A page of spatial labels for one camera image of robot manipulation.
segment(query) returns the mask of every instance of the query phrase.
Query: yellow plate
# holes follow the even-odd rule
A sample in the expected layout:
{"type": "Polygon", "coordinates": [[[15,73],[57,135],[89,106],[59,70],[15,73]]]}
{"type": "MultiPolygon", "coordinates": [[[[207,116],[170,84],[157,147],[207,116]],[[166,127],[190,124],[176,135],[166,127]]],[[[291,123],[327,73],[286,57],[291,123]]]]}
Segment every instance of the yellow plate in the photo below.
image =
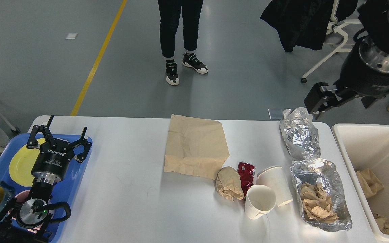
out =
{"type": "MultiPolygon", "coordinates": [[[[44,138],[37,140],[39,144],[45,142],[44,138]]],[[[10,177],[21,186],[31,187],[34,177],[31,175],[32,167],[37,160],[39,150],[27,149],[26,145],[20,148],[10,162],[10,177]]]]}

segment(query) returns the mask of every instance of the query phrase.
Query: crumpled paper ball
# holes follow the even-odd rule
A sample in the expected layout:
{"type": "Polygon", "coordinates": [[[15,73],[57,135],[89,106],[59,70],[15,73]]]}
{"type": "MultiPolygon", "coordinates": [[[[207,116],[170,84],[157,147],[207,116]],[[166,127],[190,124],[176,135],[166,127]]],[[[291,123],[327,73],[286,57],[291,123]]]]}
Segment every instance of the crumpled paper ball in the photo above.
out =
{"type": "Polygon", "coordinates": [[[217,192],[224,198],[234,201],[233,198],[241,200],[244,192],[241,188],[241,179],[238,172],[232,167],[222,168],[216,178],[217,192]]]}
{"type": "Polygon", "coordinates": [[[373,217],[375,218],[379,230],[384,234],[389,234],[389,223],[386,217],[379,214],[373,214],[373,217]]]}

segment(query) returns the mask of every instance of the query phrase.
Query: chair wheel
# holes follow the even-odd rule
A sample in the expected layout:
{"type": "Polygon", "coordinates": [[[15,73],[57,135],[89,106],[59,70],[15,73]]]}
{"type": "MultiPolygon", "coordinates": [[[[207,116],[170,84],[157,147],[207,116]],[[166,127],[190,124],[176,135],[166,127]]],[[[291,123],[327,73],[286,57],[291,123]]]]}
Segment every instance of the chair wheel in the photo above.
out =
{"type": "Polygon", "coordinates": [[[11,129],[11,132],[14,134],[14,135],[17,135],[17,134],[20,134],[20,129],[18,127],[14,127],[15,130],[11,129]]]}

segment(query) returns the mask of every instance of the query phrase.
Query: black pants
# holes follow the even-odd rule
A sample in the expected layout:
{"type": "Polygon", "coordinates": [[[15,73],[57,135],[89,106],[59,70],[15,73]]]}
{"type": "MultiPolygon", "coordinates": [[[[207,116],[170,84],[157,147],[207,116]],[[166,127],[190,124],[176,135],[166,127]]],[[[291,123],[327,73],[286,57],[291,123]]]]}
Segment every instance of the black pants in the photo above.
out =
{"type": "Polygon", "coordinates": [[[182,9],[184,23],[184,48],[188,52],[198,45],[199,16],[204,0],[158,0],[160,10],[160,44],[163,57],[175,55],[175,34],[182,9]]]}

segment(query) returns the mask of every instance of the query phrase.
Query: white plastic bin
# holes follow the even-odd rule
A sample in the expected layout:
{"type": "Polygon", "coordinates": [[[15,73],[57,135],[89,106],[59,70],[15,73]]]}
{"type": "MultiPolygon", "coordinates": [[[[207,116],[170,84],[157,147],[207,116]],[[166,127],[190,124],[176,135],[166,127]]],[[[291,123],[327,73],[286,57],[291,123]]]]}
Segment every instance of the white plastic bin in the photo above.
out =
{"type": "Polygon", "coordinates": [[[333,134],[375,236],[389,241],[377,227],[373,213],[381,214],[389,223],[389,125],[336,124],[333,134]],[[355,171],[370,168],[385,188],[366,199],[355,171]]]}

